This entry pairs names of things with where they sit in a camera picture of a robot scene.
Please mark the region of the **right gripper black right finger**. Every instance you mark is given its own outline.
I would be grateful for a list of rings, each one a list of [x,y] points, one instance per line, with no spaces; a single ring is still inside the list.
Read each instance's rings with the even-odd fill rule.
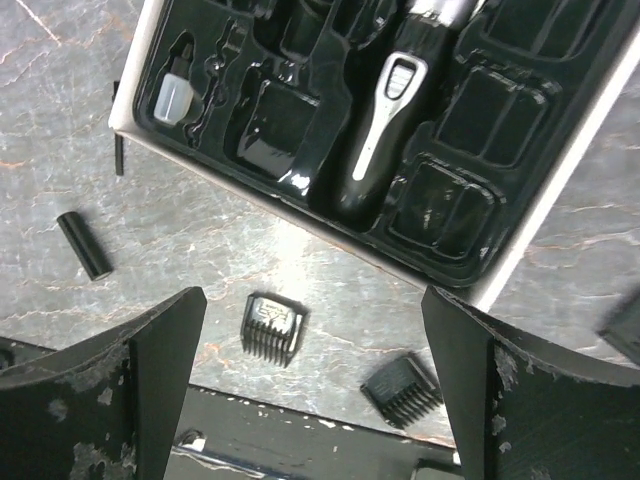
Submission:
[[[434,286],[422,315],[466,479],[636,479],[639,372]]]

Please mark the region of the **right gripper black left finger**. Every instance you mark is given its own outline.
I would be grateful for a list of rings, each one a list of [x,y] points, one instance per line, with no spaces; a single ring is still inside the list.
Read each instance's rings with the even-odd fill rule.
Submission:
[[[61,350],[2,339],[2,478],[163,478],[206,306],[189,287]]]

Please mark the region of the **small clear oil bottle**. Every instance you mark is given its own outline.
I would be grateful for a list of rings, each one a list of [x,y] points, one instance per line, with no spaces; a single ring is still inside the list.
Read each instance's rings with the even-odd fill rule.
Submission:
[[[194,98],[194,89],[189,82],[190,65],[194,47],[191,43],[172,60],[165,74],[154,107],[154,118],[169,126],[180,123],[188,114]]]

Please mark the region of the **black silver hair clipper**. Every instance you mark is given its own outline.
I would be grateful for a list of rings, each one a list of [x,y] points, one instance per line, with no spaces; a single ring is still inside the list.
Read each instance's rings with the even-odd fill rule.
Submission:
[[[375,87],[341,161],[334,209],[357,219],[384,199],[412,129],[434,103],[464,27],[469,0],[408,1]]]

